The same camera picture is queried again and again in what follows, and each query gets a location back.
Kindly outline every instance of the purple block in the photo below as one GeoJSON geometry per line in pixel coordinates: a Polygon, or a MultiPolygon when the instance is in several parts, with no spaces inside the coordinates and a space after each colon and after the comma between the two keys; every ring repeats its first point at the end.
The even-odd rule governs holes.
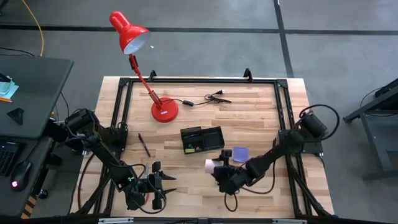
{"type": "Polygon", "coordinates": [[[235,162],[246,162],[249,159],[249,149],[246,147],[234,147],[233,160],[235,162]]]}

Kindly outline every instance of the black box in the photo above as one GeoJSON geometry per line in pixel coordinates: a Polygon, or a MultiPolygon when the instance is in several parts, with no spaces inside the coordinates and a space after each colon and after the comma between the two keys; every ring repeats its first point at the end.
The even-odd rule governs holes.
{"type": "Polygon", "coordinates": [[[181,129],[181,138],[185,154],[222,149],[225,146],[219,126],[208,129],[201,127],[181,129]]]}

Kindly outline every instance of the pink object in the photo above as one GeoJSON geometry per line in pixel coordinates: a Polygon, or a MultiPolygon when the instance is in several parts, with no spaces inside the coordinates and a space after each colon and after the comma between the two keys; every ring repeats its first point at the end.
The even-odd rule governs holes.
{"type": "Polygon", "coordinates": [[[221,161],[213,161],[211,159],[207,159],[205,162],[205,173],[207,174],[213,174],[214,173],[214,167],[216,166],[222,166],[223,162],[221,161]]]}

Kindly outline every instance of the gray floor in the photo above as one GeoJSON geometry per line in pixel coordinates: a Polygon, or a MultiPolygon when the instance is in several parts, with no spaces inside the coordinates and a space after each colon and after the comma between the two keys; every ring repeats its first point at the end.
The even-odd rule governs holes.
{"type": "MultiPolygon", "coordinates": [[[[148,27],[276,29],[272,0],[250,1],[28,1],[42,24],[110,26],[109,14],[124,11],[148,27]]],[[[280,0],[286,29],[398,30],[395,0],[280,0]]],[[[31,24],[19,1],[5,8],[0,23],[31,24]]],[[[73,111],[94,109],[104,75],[131,75],[115,32],[46,31],[45,56],[70,58],[75,66],[64,95],[73,111]]],[[[398,36],[288,35],[294,76],[304,78],[311,104],[325,103],[344,116],[369,91],[397,78],[398,36]]],[[[37,31],[1,30],[0,46],[38,54],[37,31]]],[[[278,34],[156,32],[138,52],[140,69],[159,75],[240,77],[246,67],[256,77],[286,77],[278,34]]],[[[61,119],[66,107],[58,101],[61,119]]],[[[335,118],[316,110],[326,124],[335,118]]],[[[379,169],[362,124],[342,123],[323,143],[326,175],[335,213],[345,218],[398,222],[398,180],[364,183],[361,176],[379,169]]],[[[67,213],[81,157],[60,150],[64,164],[46,181],[50,197],[40,201],[34,217],[67,213]]]]}

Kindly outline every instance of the wooden table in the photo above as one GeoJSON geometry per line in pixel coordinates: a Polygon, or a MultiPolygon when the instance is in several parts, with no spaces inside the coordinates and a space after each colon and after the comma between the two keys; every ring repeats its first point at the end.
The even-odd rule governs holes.
{"type": "MultiPolygon", "coordinates": [[[[104,77],[96,107],[96,115],[104,127],[110,125],[116,92],[120,77],[104,77]]],[[[288,79],[290,98],[294,110],[295,120],[299,112],[308,106],[304,81],[301,78],[288,79]]],[[[214,178],[204,171],[205,159],[219,156],[220,150],[185,155],[182,149],[180,130],[201,126],[210,128],[221,126],[225,140],[225,149],[233,146],[249,148],[249,156],[264,154],[272,147],[272,140],[277,136],[279,119],[275,104],[274,88],[267,84],[220,84],[220,83],[150,83],[156,93],[171,98],[190,100],[195,103],[204,101],[206,94],[212,94],[220,89],[226,90],[223,98],[233,103],[209,103],[201,106],[189,107],[179,104],[176,119],[170,123],[159,123],[150,113],[152,100],[149,98],[144,85],[135,83],[132,89],[131,104],[127,124],[129,137],[122,160],[127,164],[149,163],[161,161],[162,169],[167,175],[177,180],[163,181],[164,189],[177,188],[167,194],[167,207],[154,216],[156,217],[217,217],[217,218],[293,218],[292,199],[284,158],[276,162],[275,188],[268,195],[256,195],[244,190],[237,194],[238,210],[229,212],[224,206],[224,194],[218,192],[214,178]],[[138,139],[141,133],[152,155],[148,158],[138,139]]],[[[119,120],[123,105],[120,108],[119,120]]],[[[325,171],[319,158],[314,155],[303,154],[303,164],[307,185],[324,208],[333,213],[325,171]]],[[[84,167],[88,156],[85,157],[81,168],[84,167]]],[[[102,163],[95,157],[84,176],[81,187],[81,199],[84,203],[98,185],[102,163]]],[[[272,183],[272,169],[260,180],[253,190],[266,191],[272,183]]],[[[106,203],[108,190],[104,191],[103,203],[106,203]]],[[[304,211],[302,193],[297,192],[300,208],[304,211]]],[[[77,190],[73,199],[72,211],[77,210],[77,190]]],[[[149,203],[144,206],[151,210],[149,203]]],[[[227,202],[234,207],[233,197],[227,202]]],[[[147,217],[140,210],[127,210],[124,193],[115,193],[112,216],[147,217]]]]}

